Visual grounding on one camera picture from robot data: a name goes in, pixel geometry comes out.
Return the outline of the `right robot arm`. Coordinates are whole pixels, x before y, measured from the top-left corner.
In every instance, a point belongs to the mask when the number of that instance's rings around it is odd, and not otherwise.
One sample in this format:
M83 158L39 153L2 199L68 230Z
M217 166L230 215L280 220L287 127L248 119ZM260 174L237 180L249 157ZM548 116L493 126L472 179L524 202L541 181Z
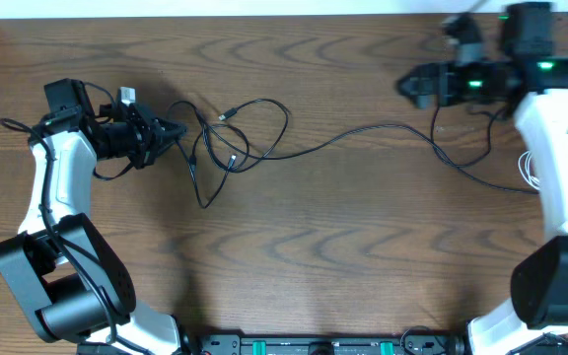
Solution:
M503 57L492 61L471 14L452 15L443 31L455 57L416 66L396 84L419 108L502 103L539 181L544 244L515 267L509 298L468 323L458 354L568 351L568 57L554 53L552 23L548 2L509 5L498 42Z

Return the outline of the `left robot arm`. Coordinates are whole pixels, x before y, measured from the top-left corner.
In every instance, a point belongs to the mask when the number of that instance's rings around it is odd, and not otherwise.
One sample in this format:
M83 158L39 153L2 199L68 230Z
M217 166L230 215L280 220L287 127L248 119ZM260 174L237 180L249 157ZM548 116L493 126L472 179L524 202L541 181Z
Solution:
M79 354L198 354L200 342L177 319L137 299L122 261L89 218L91 182L101 160L125 157L127 168L152 165L186 128L158 118L119 88L94 109L88 83L45 86L49 112L29 127L35 179L15 237L0 243L0 272L36 335L66 340Z

